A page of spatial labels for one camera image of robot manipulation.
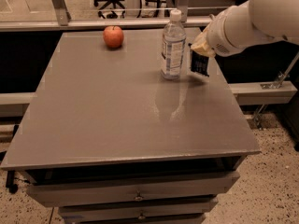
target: bottle cap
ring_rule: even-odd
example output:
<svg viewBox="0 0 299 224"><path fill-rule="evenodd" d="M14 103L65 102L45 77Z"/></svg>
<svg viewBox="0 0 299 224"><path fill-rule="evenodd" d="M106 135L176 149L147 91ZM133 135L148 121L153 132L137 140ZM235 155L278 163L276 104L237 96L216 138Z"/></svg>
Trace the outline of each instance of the bottle cap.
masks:
<svg viewBox="0 0 299 224"><path fill-rule="evenodd" d="M180 10L171 10L170 21L180 21L180 20L181 20L181 11Z"/></svg>

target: apple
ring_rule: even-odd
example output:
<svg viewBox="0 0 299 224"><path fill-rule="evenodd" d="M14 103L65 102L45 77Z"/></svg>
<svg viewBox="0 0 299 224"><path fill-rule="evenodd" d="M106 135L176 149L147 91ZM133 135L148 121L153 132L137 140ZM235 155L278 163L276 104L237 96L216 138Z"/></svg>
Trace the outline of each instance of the apple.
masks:
<svg viewBox="0 0 299 224"><path fill-rule="evenodd" d="M109 48L116 49L123 42L123 32L119 26L108 26L103 32L103 38Z"/></svg>

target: water bottle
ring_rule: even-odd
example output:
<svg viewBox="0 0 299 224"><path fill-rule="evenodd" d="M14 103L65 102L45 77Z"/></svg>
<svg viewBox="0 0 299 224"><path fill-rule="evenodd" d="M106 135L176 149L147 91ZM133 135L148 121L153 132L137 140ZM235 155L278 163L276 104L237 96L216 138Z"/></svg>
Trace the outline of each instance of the water bottle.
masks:
<svg viewBox="0 0 299 224"><path fill-rule="evenodd" d="M177 79L183 62L186 33L180 22L181 11L170 12L170 22L164 27L161 73L166 79Z"/></svg>

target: desk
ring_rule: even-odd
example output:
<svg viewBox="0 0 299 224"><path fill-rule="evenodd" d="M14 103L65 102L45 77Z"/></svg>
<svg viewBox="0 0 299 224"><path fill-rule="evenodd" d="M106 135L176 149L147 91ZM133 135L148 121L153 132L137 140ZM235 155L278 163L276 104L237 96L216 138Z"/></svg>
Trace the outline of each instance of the desk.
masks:
<svg viewBox="0 0 299 224"><path fill-rule="evenodd" d="M162 29L124 35L110 50L102 32L63 34L1 168L66 223L199 223L258 144L214 59L190 75L186 47L164 80Z"/></svg>

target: office chair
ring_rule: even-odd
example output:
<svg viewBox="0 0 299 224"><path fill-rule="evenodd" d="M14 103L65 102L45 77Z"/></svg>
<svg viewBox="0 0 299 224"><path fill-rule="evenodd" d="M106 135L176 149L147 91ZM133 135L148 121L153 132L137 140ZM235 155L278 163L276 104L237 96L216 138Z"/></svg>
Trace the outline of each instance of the office chair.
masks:
<svg viewBox="0 0 299 224"><path fill-rule="evenodd" d="M121 3L121 1L124 0L93 0L93 4L95 7L98 7L99 2L106 2L104 5L100 7L99 11L99 17L102 16L101 10L104 9L105 7L109 6L110 4L113 4L113 8L116 8L116 5L120 6L121 8L125 9L124 5Z"/></svg>

